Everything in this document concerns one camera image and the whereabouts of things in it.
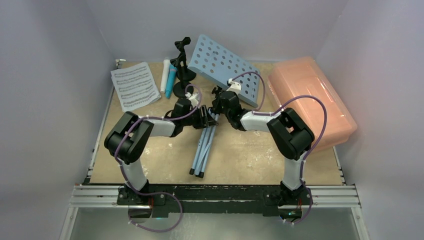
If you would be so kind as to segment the black mic stand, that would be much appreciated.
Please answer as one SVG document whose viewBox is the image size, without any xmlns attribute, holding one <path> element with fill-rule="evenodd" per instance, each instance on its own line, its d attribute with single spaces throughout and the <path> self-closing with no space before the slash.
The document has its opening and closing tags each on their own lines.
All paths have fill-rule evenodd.
<svg viewBox="0 0 424 240">
<path fill-rule="evenodd" d="M 170 63 L 174 66 L 174 64 L 176 63 L 176 58 L 173 58 L 170 60 Z M 174 86 L 173 86 L 173 93 L 176 97 L 178 98 L 185 98 L 185 94 L 186 94 L 186 87 L 190 84 L 190 81 L 180 81 L 177 82 Z"/>
<path fill-rule="evenodd" d="M 191 38 L 186 36 L 181 41 L 175 41 L 174 45 L 179 50 L 179 55 L 173 64 L 177 68 L 177 77 L 182 82 L 192 81 L 196 77 L 196 73 L 188 69 L 187 54 L 185 46 L 191 43 Z"/>
</svg>

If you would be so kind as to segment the light blue music stand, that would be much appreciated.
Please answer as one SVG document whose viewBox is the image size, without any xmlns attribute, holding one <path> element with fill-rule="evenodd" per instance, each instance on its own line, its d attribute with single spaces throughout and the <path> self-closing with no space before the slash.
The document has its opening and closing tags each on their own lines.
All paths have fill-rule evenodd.
<svg viewBox="0 0 424 240">
<path fill-rule="evenodd" d="M 229 88 L 229 79 L 242 73 L 253 71 L 260 74 L 252 64 L 204 34 L 198 37 L 188 69 L 223 90 Z M 261 78 L 257 74 L 245 74 L 235 80 L 241 85 L 239 99 L 254 108 L 263 103 L 262 100 L 257 103 L 261 86 Z M 204 177 L 216 128 L 214 125 L 203 129 L 190 170 L 191 175 Z"/>
</svg>

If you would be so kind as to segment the blue toy microphone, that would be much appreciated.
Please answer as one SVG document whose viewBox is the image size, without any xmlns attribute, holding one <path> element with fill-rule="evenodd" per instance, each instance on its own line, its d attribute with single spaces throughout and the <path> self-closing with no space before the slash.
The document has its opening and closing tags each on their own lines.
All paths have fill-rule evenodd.
<svg viewBox="0 0 424 240">
<path fill-rule="evenodd" d="M 172 64 L 169 66 L 168 78 L 165 86 L 165 97 L 169 99 L 171 97 L 173 87 L 175 84 L 175 79 L 177 75 L 177 68 Z"/>
</svg>

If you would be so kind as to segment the white toy microphone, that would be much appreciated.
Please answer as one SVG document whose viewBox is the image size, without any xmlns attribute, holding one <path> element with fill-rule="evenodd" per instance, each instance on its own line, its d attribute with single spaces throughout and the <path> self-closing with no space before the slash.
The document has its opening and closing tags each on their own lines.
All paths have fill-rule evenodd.
<svg viewBox="0 0 424 240">
<path fill-rule="evenodd" d="M 161 76 L 161 82 L 160 82 L 160 92 L 162 94 L 166 92 L 166 85 L 168 82 L 170 65 L 171 65 L 171 62 L 169 59 L 166 58 L 163 60 L 163 69 L 162 69 L 162 76 Z"/>
</svg>

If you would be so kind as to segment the sheet music page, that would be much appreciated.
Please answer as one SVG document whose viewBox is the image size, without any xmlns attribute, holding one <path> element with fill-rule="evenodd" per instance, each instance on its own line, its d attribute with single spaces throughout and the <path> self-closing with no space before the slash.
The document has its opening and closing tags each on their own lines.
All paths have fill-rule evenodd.
<svg viewBox="0 0 424 240">
<path fill-rule="evenodd" d="M 131 112 L 156 102 L 161 93 L 146 62 L 110 72 L 123 112 Z"/>
</svg>

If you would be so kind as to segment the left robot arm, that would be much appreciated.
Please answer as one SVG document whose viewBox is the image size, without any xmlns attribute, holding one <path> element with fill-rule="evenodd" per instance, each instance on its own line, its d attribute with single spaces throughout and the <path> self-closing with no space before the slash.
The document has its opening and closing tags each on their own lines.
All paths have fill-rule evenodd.
<svg viewBox="0 0 424 240">
<path fill-rule="evenodd" d="M 173 109 L 163 117 L 125 112 L 104 141 L 104 147 L 115 158 L 124 177 L 120 199 L 136 205 L 153 200 L 141 163 L 141 155 L 150 137 L 173 138 L 187 126 L 197 130 L 217 124 L 205 105 L 198 105 L 187 98 L 178 99 Z"/>
</svg>

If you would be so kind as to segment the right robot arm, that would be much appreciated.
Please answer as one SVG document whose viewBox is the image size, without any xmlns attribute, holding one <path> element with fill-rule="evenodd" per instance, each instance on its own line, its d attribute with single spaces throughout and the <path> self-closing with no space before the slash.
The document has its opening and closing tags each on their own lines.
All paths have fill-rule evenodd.
<svg viewBox="0 0 424 240">
<path fill-rule="evenodd" d="M 270 133 L 284 157 L 284 175 L 278 205 L 299 205 L 309 194 L 303 178 L 305 159 L 314 149 L 315 134 L 292 108 L 280 112 L 253 112 L 242 108 L 238 95 L 215 87 L 211 111 L 225 115 L 229 124 L 239 131 Z"/>
</svg>

